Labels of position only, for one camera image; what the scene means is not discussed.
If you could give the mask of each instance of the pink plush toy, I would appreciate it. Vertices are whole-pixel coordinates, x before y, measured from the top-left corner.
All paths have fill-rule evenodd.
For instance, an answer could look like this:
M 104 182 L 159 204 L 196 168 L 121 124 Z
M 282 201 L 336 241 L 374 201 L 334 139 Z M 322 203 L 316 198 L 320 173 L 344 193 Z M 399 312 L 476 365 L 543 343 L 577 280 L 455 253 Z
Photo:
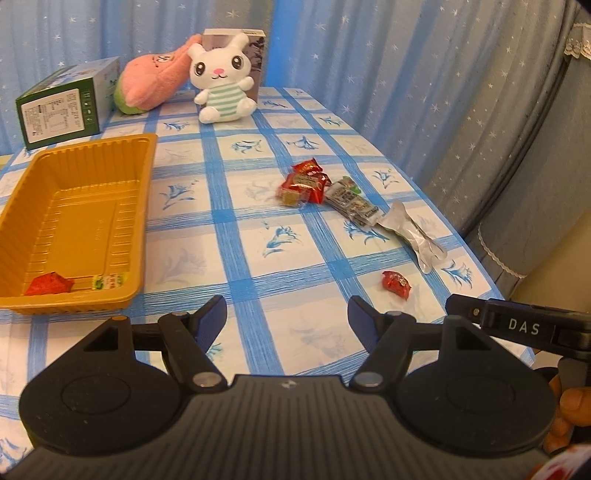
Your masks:
M 189 79 L 191 57 L 187 50 L 194 43 L 201 43 L 201 35 L 193 35 L 174 52 L 142 55 L 131 60 L 119 76 L 115 89 L 115 104 L 119 110 L 136 115 L 172 97 Z

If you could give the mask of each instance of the hand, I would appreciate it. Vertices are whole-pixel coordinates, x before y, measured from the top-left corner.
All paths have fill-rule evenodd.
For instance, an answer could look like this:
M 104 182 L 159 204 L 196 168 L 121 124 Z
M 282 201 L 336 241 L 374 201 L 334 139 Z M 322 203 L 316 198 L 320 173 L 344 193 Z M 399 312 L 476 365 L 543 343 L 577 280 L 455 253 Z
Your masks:
M 550 432 L 544 440 L 544 450 L 550 453 L 569 444 L 566 434 L 573 426 L 591 426 L 591 387 L 569 388 L 562 392 L 560 378 L 556 375 L 550 381 L 559 405 Z

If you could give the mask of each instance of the striped shirt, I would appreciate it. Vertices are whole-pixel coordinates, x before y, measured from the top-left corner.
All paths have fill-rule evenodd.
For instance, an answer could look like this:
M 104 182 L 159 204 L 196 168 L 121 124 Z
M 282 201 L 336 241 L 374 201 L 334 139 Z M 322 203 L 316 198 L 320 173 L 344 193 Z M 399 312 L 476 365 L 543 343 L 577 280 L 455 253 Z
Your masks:
M 207 106 L 214 107 L 221 117 L 235 115 L 238 102 L 246 96 L 237 83 L 209 89 Z

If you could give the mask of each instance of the metal screw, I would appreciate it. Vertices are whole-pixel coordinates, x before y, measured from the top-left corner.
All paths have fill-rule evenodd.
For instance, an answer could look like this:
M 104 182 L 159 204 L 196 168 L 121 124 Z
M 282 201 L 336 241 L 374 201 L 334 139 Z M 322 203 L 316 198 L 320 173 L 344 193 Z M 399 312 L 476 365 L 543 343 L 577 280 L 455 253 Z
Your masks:
M 198 387 L 210 388 L 219 385 L 222 381 L 222 376 L 215 372 L 201 372 L 193 375 L 193 383 Z
M 376 372 L 361 372 L 355 375 L 355 383 L 361 387 L 375 388 L 384 381 L 384 378 Z

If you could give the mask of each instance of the blue curtain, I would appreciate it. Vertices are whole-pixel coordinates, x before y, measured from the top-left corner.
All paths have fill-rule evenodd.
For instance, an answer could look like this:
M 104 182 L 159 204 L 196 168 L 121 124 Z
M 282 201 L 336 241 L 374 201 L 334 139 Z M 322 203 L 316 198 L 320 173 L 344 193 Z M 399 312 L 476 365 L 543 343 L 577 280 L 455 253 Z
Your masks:
M 121 65 L 208 27 L 268 31 L 272 0 L 0 0 L 0 155 L 22 147 L 14 99 L 63 66 Z
M 518 2 L 277 0 L 267 84 L 308 91 L 421 185 Z

